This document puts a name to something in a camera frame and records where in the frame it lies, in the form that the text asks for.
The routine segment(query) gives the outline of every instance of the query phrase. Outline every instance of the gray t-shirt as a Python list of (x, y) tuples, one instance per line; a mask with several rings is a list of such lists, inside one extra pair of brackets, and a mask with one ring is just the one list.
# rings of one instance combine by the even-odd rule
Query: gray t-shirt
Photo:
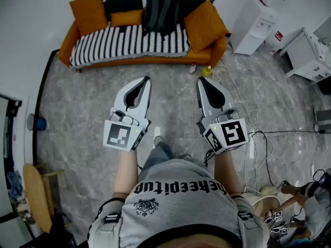
[(210, 234), (233, 247), (267, 246), (267, 226), (242, 197), (228, 195), (208, 170), (173, 159), (140, 174), (124, 201), (115, 198), (99, 210), (88, 234), (90, 248), (157, 247), (175, 238)]

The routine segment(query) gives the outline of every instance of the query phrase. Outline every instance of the wooden table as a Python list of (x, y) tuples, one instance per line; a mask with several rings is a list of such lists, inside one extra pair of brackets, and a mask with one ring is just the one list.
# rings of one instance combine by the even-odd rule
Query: wooden table
[(64, 170), (41, 175), (38, 167), (31, 164), (23, 167), (25, 194), (34, 220), (43, 231), (49, 233), (54, 217), (49, 177), (61, 174)]

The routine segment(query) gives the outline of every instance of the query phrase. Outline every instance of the plastic bottle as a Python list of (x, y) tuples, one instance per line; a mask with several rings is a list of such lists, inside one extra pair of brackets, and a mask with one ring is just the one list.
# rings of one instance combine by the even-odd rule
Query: plastic bottle
[(212, 77), (213, 71), (212, 67), (208, 66), (202, 69), (202, 76), (203, 77)]

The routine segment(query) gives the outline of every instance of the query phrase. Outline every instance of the forearm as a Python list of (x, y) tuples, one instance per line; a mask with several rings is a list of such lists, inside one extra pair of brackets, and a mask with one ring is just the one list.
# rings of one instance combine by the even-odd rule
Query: forearm
[(138, 183), (137, 153), (120, 151), (118, 158), (113, 197), (126, 198)]
[(215, 155), (214, 177), (225, 187), (230, 196), (240, 195), (240, 183), (231, 152)]

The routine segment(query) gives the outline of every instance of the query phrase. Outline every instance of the gray tile floor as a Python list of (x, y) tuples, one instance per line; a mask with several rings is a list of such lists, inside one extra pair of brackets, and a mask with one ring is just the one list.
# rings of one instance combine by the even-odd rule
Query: gray tile floor
[[(228, 53), (222, 61), (215, 69), (214, 79), (230, 91), (240, 115), (252, 127), (267, 132), (313, 131), (313, 107), (331, 107), (330, 97), (323, 96), (317, 86), (298, 76), (285, 77), (291, 69), (285, 57), (258, 49), (252, 56)], [(76, 73), (65, 67), (57, 55), (54, 57), (40, 106), (48, 127), (38, 132), (38, 162), (46, 163), (46, 171), (65, 170), (54, 181), (53, 198), (73, 221), (70, 230), (77, 243), (86, 239), (99, 206), (112, 195), (118, 152), (103, 147), (102, 135), (104, 120), (109, 118), (118, 90), (144, 75), (152, 79), (147, 112), (152, 126), (138, 147), (140, 165), (152, 149), (154, 126), (161, 126), (176, 156), (188, 152), (202, 160), (209, 149), (195, 125), (201, 116), (195, 83), (202, 68), (197, 67), (193, 75), (188, 73), (189, 65), (181, 64), (114, 66)], [(331, 135), (286, 132), (267, 136), (274, 147), (268, 158), (274, 185), (285, 179), (303, 185), (311, 180), (312, 164), (315, 170), (331, 165)], [(266, 155), (263, 136), (257, 135), (256, 144), (259, 166)], [(243, 189), (245, 158), (247, 185), (257, 189), (270, 185), (265, 163), (255, 178), (254, 159), (246, 150), (247, 147), (241, 147), (233, 151)], [(213, 171), (213, 166), (212, 159), (208, 168)]]

